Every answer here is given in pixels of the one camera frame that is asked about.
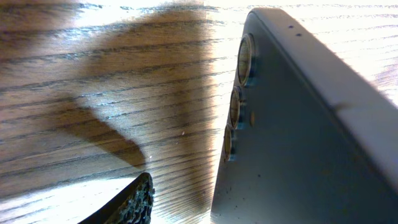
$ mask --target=wooden table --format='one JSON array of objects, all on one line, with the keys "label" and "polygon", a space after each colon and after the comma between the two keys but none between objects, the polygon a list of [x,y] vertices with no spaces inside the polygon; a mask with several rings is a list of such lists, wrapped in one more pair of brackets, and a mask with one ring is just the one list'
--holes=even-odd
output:
[{"label": "wooden table", "polygon": [[153,223],[208,223],[254,7],[286,10],[398,104],[393,1],[27,2],[0,1],[0,223],[76,223],[143,171]]}]

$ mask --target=brown wooden surface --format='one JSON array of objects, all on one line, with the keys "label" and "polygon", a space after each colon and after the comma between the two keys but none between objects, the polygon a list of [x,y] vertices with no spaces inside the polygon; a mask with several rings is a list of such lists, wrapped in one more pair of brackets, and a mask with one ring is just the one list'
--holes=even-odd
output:
[{"label": "brown wooden surface", "polygon": [[392,1],[27,2],[0,1],[0,223],[76,223],[144,170],[154,223],[206,223],[256,6],[286,10],[398,103]]}]

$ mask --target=black textured object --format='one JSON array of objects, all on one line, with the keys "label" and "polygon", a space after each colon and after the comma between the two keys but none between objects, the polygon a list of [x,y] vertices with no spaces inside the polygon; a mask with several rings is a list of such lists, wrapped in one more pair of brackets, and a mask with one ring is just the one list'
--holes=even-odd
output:
[{"label": "black textured object", "polygon": [[81,224],[148,224],[153,194],[152,177],[143,173]]},{"label": "black textured object", "polygon": [[284,11],[252,10],[247,39],[213,223],[398,223],[394,106]]}]

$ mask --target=wood grain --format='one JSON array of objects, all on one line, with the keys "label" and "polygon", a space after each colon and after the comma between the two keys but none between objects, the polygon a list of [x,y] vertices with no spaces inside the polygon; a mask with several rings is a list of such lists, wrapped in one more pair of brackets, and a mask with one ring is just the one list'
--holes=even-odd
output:
[{"label": "wood grain", "polygon": [[0,1],[0,223],[79,222],[144,170],[154,223],[208,223],[253,7],[287,11],[398,105],[397,5],[249,3]]}]

